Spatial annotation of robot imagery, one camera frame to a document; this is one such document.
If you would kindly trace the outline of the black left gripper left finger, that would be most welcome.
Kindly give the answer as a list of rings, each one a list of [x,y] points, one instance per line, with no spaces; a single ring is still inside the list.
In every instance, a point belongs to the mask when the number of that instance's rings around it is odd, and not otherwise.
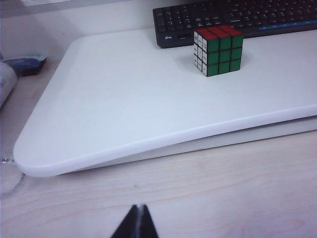
[[[138,238],[141,223],[141,210],[133,205],[125,215],[111,238]]]

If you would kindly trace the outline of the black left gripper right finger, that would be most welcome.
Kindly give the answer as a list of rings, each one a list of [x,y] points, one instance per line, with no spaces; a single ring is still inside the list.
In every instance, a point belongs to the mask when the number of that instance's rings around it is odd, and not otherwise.
[[[159,238],[154,222],[147,205],[141,209],[140,237],[141,238]]]

